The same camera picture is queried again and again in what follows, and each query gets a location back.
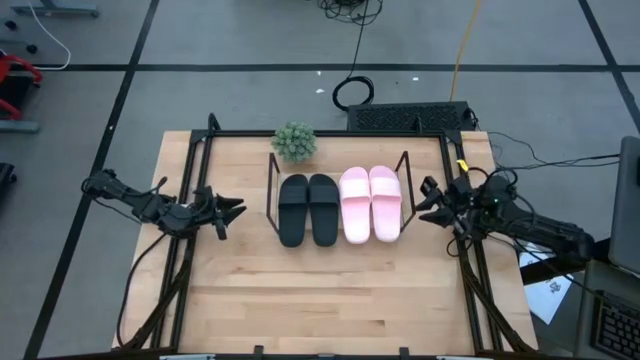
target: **black slipper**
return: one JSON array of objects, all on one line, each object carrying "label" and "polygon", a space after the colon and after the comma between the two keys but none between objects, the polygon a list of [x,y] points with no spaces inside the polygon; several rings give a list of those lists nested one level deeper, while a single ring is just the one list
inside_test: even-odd
[{"label": "black slipper", "polygon": [[335,181],[316,174],[309,180],[309,210],[313,240],[318,246],[331,246],[338,238],[340,193]]},{"label": "black slipper", "polygon": [[292,175],[284,180],[278,199],[278,232],[286,247],[296,247],[304,240],[309,181],[304,175]]}]

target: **wooden plank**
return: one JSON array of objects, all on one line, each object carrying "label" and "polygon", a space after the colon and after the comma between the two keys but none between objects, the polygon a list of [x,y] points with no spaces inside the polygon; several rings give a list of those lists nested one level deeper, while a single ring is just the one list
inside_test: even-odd
[{"label": "wooden plank", "polygon": [[[463,135],[469,164],[493,169],[486,134]],[[167,176],[163,191],[168,194],[177,195],[188,138],[186,132],[167,132],[163,139],[154,182]],[[281,171],[337,175],[352,166],[395,168],[407,150],[416,202],[422,199],[419,186],[425,176],[445,185],[437,140],[319,138],[318,148],[305,164],[278,159]],[[334,247],[319,248],[308,231],[302,246],[284,248],[265,216],[271,151],[268,138],[213,142],[208,183],[224,196],[245,199],[248,210],[231,224],[227,241],[217,240],[210,227],[199,232],[180,351],[247,353],[264,345],[266,353],[382,355],[408,346],[416,355],[472,354],[458,261],[445,252],[450,229],[415,218],[396,243],[382,243],[372,233],[358,246],[340,235]],[[471,176],[476,184],[482,181],[481,174]],[[136,256],[157,235],[153,227],[143,226]],[[125,337],[157,301],[167,244],[150,253],[134,276]],[[513,251],[490,241],[485,249],[496,304],[536,346]],[[488,332],[483,335],[488,339]]]}]

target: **green succulent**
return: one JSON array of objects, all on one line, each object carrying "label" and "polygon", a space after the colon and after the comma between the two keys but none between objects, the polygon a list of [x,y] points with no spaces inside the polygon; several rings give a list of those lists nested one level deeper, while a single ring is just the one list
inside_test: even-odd
[{"label": "green succulent", "polygon": [[311,126],[298,122],[288,122],[276,130],[271,145],[284,161],[291,163],[301,163],[317,150]]}]

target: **slide sandal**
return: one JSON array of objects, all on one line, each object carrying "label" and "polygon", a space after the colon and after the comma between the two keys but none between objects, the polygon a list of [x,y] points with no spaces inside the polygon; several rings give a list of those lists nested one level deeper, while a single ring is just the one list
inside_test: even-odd
[{"label": "slide sandal", "polygon": [[338,238],[340,194],[335,181],[323,174],[309,179],[309,211],[313,240],[318,246],[331,246]]},{"label": "slide sandal", "polygon": [[304,240],[307,220],[307,190],[309,182],[304,175],[286,178],[280,187],[278,199],[278,232],[286,247],[296,247]]},{"label": "slide sandal", "polygon": [[374,166],[369,172],[371,207],[376,237],[393,242],[400,236],[402,192],[398,177],[386,166]]},{"label": "slide sandal", "polygon": [[344,235],[352,244],[362,244],[371,232],[369,174],[361,167],[351,168],[340,178],[340,210]]}]

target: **pink slide sandal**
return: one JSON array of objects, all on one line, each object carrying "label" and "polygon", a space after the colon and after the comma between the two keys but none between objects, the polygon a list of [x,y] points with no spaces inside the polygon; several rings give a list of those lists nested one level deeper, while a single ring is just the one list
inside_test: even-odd
[{"label": "pink slide sandal", "polygon": [[398,177],[386,166],[369,172],[373,227],[380,241],[393,242],[400,236],[402,192]]},{"label": "pink slide sandal", "polygon": [[369,239],[369,174],[361,167],[351,168],[340,178],[340,212],[344,235],[352,244],[362,244]]}]

